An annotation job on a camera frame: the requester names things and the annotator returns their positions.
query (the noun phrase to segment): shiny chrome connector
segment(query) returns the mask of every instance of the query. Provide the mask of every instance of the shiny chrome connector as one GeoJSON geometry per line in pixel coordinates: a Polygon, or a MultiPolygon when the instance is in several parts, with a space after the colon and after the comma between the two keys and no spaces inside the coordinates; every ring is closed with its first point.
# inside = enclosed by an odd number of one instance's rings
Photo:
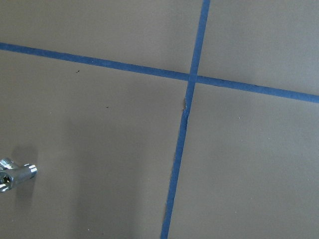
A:
{"type": "Polygon", "coordinates": [[[9,158],[0,160],[0,193],[33,178],[36,173],[35,165],[26,164],[20,167],[9,158]]]}

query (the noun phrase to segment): silver metal fitting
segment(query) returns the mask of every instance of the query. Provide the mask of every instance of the silver metal fitting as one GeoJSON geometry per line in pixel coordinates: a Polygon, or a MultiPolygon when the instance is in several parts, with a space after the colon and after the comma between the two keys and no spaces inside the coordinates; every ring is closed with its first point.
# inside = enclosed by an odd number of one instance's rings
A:
{"type": "Polygon", "coordinates": [[[33,178],[36,173],[35,165],[26,164],[20,167],[9,158],[0,160],[0,193],[33,178]]]}

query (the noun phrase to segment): blue tape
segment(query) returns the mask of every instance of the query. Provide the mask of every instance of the blue tape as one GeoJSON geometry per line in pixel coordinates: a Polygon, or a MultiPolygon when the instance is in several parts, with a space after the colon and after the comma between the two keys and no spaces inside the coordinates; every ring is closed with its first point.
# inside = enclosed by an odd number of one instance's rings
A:
{"type": "Polygon", "coordinates": [[[161,77],[173,78],[173,79],[178,79],[183,81],[188,80],[188,74],[186,73],[163,70],[163,69],[146,67],[146,66],[133,65],[133,64],[126,64],[122,62],[103,60],[103,59],[87,57],[87,56],[79,56],[79,55],[73,55],[68,53],[42,50],[42,49],[31,48],[26,46],[18,46],[18,45],[7,44],[2,42],[0,42],[0,50],[18,52],[18,53],[29,54],[34,56],[43,56],[43,57],[59,59],[64,61],[72,61],[77,63],[88,64],[93,66],[102,66],[107,68],[123,70],[123,71],[132,71],[132,72],[137,72],[137,73],[142,73],[147,75],[161,76],[161,77]]]}
{"type": "Polygon", "coordinates": [[[185,109],[182,113],[181,120],[180,120],[179,135],[178,135],[176,151],[175,151],[175,159],[174,159],[170,182],[169,182],[165,218],[163,221],[161,235],[160,235],[161,239],[166,239],[168,237],[168,231],[169,231],[171,216],[172,216],[173,207],[174,207],[174,199],[176,195],[180,164],[181,164],[185,138],[186,138],[188,116],[190,113],[191,103],[193,100],[200,54],[201,54],[201,49],[202,49],[204,34],[206,29],[209,4],[210,4],[210,0],[203,0],[198,29],[197,29],[196,41],[194,46],[194,52],[193,52],[193,57],[192,57],[192,62],[190,67],[190,75],[188,78],[188,84],[187,84],[186,95],[185,95],[185,109]]]}
{"type": "Polygon", "coordinates": [[[207,84],[207,85],[220,86],[220,87],[226,87],[226,88],[237,89],[242,91],[260,93],[265,95],[279,96],[279,97],[284,97],[284,98],[289,98],[294,100],[319,103],[319,96],[316,96],[316,95],[300,93],[295,91],[281,90],[281,89],[271,88],[266,86],[256,86],[256,85],[247,84],[247,83],[226,81],[226,80],[210,78],[205,76],[197,76],[196,82],[207,84]]]}

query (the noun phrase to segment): gray floor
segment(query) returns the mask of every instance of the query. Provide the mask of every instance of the gray floor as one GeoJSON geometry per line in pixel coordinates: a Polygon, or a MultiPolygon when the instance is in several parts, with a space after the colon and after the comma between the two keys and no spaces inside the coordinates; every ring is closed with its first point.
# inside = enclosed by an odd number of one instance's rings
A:
{"type": "MultiPolygon", "coordinates": [[[[0,42],[188,73],[202,0],[2,1],[0,42]]],[[[319,3],[212,0],[198,74],[319,95],[319,3]]],[[[1,237],[159,238],[187,82],[0,51],[1,237]]],[[[171,239],[318,239],[319,105],[196,84],[171,239]]]]}

